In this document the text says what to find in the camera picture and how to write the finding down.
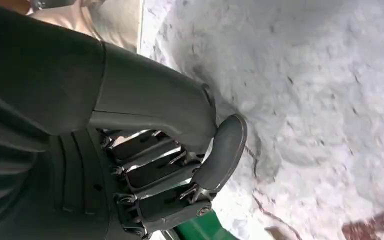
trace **snow-covered ground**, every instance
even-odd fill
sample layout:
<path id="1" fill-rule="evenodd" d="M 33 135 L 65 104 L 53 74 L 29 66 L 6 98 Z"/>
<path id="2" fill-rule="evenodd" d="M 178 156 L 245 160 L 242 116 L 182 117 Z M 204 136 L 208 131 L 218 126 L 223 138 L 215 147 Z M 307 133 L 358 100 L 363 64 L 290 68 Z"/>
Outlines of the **snow-covered ground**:
<path id="1" fill-rule="evenodd" d="M 144 0 L 140 53 L 247 118 L 213 205 L 238 238 L 363 239 L 343 226 L 384 211 L 384 0 Z"/>

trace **robotic hand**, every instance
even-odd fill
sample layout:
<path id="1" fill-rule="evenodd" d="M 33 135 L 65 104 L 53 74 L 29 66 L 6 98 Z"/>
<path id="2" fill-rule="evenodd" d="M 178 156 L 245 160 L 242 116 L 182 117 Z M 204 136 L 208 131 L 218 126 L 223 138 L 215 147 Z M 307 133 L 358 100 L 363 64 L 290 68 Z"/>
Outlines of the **robotic hand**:
<path id="1" fill-rule="evenodd" d="M 0 240 L 139 239 L 202 216 L 246 137 L 240 115 L 217 127 L 206 85 L 0 8 Z"/>

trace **green object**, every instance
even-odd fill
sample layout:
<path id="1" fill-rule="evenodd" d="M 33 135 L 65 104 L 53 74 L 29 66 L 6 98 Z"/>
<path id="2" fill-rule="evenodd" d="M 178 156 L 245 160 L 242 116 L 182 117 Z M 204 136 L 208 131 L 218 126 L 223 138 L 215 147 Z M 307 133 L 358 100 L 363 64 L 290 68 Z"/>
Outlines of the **green object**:
<path id="1" fill-rule="evenodd" d="M 237 240 L 224 229 L 214 211 L 174 228 L 182 240 Z"/>

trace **metal screw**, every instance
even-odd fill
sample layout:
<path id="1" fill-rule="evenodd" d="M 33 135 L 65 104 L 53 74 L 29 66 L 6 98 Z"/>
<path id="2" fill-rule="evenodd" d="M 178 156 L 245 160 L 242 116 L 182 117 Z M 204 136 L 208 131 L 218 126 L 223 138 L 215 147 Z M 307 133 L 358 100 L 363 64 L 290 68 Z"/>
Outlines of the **metal screw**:
<path id="1" fill-rule="evenodd" d="M 210 210 L 211 210 L 211 209 L 210 209 L 209 207 L 205 206 L 205 207 L 201 208 L 200 210 L 198 210 L 198 212 L 196 213 L 196 215 L 197 215 L 198 217 L 203 216 L 204 214 L 208 213 Z"/>

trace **hand grip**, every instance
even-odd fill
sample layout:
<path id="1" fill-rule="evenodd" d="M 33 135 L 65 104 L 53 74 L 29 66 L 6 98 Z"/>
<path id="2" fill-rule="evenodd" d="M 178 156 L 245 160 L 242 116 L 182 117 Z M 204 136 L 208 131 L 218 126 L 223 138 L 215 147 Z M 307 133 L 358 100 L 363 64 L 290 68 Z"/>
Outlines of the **hand grip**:
<path id="1" fill-rule="evenodd" d="M 229 116 L 217 129 L 212 151 L 193 175 L 191 183 L 218 192 L 236 169 L 247 140 L 247 123 L 238 114 Z"/>

